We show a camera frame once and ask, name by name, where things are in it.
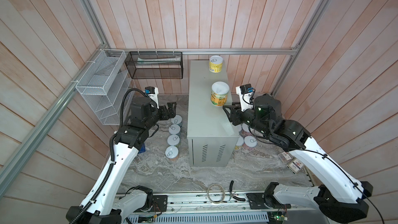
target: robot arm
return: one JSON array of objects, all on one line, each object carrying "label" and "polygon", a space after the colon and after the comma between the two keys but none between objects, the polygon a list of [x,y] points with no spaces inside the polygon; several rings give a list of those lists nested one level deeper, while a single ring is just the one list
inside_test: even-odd
[{"label": "robot arm", "polygon": [[270,144],[289,152],[324,184],[320,187],[302,188],[271,183],[264,193],[267,206],[278,208],[284,204],[296,204],[318,208],[327,217],[340,223],[366,217],[369,207],[363,199],[372,194],[373,187],[370,183],[360,182],[344,171],[301,124],[283,119],[280,101],[268,94],[251,100],[253,88],[250,84],[236,87],[236,92],[240,104],[233,102],[233,105],[223,106],[229,121],[233,125],[247,124],[255,130],[254,136],[257,139],[270,141]]},{"label": "robot arm", "polygon": [[[152,190],[137,186],[133,191],[118,202],[114,202],[117,189],[133,159],[137,156],[142,144],[152,137],[159,126],[159,120],[168,120],[176,116],[176,102],[165,105],[158,104],[158,89],[146,87],[145,93],[139,89],[129,89],[124,99],[131,91],[138,91],[145,97],[132,100],[131,115],[125,124],[111,137],[111,156],[102,170],[97,182],[80,206],[73,206],[67,212],[67,220],[71,223],[121,223],[137,209],[149,210],[152,207]],[[124,100],[121,106],[123,113]],[[149,130],[155,125],[158,128],[149,136]]]}]

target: wooden wall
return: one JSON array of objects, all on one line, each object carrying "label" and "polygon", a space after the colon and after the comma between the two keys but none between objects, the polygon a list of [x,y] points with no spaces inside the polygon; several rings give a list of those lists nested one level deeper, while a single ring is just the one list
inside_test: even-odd
[{"label": "wooden wall", "polygon": [[[90,0],[111,47],[294,47],[320,0]],[[230,87],[270,92],[289,56],[224,56]],[[208,56],[184,56],[188,60]],[[138,80],[188,93],[188,76]]]},{"label": "wooden wall", "polygon": [[[0,0],[0,166],[100,44],[79,0]],[[77,95],[0,200],[0,222],[67,223],[94,185],[112,128]]]},{"label": "wooden wall", "polygon": [[[372,183],[389,223],[398,219],[397,41],[398,0],[333,0],[277,93],[286,118]],[[362,221],[379,223],[371,205]]]}]

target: gray metal cabinet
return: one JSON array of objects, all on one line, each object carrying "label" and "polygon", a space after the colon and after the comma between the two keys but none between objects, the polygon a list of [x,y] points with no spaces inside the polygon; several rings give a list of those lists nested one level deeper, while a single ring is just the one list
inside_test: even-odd
[{"label": "gray metal cabinet", "polygon": [[[224,65],[221,72],[212,73],[208,61],[191,61],[187,132],[191,166],[226,166],[239,137],[222,107],[211,103],[214,82],[228,84]],[[231,103],[229,92],[226,104]]]}]

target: black mesh basket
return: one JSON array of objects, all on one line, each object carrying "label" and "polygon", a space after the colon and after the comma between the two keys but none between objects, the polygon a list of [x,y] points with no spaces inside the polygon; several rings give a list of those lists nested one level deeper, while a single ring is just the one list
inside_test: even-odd
[{"label": "black mesh basket", "polygon": [[136,52],[127,54],[132,79],[182,79],[182,52]]}]

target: white can lid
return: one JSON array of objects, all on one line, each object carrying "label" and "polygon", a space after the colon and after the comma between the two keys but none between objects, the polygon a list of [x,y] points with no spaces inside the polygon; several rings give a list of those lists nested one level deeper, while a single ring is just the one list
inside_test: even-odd
[{"label": "white can lid", "polygon": [[214,63],[214,64],[220,64],[220,63],[222,63],[223,60],[224,59],[221,56],[211,56],[209,58],[209,61]]},{"label": "white can lid", "polygon": [[176,146],[179,142],[180,137],[178,135],[173,134],[167,138],[167,143],[169,144],[169,146]]},{"label": "white can lid", "polygon": [[177,124],[172,124],[170,127],[169,127],[169,133],[170,134],[177,134],[177,133],[179,133],[181,131],[181,127],[179,126],[179,125],[177,125]]},{"label": "white can lid", "polygon": [[239,136],[238,141],[236,142],[236,146],[242,146],[244,143],[244,139],[242,136]]},{"label": "white can lid", "polygon": [[242,124],[242,129],[243,129],[245,132],[249,132],[249,126],[246,125],[246,124]]},{"label": "white can lid", "polygon": [[242,125],[241,125],[241,124],[235,126],[235,128],[236,128],[236,130],[237,130],[238,132],[242,131]]},{"label": "white can lid", "polygon": [[225,82],[214,82],[211,86],[211,90],[217,94],[227,94],[229,86]]},{"label": "white can lid", "polygon": [[245,144],[248,147],[255,147],[257,145],[257,140],[253,136],[245,137]]},{"label": "white can lid", "polygon": [[175,158],[178,155],[178,148],[175,146],[169,146],[164,153],[168,158]]},{"label": "white can lid", "polygon": [[182,117],[179,115],[176,115],[174,118],[170,119],[172,124],[179,124],[182,122]]}]

